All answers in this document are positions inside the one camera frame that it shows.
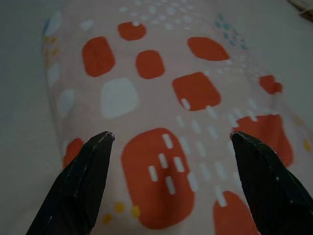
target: patterned fabric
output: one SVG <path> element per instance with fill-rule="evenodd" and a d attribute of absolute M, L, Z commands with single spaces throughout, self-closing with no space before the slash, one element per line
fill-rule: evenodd
<path fill-rule="evenodd" d="M 116 136 L 92 234 L 256 235 L 232 130 L 275 149 L 312 193 L 312 134 L 283 86 L 202 0 L 74 0 L 43 52 L 64 166 Z"/>

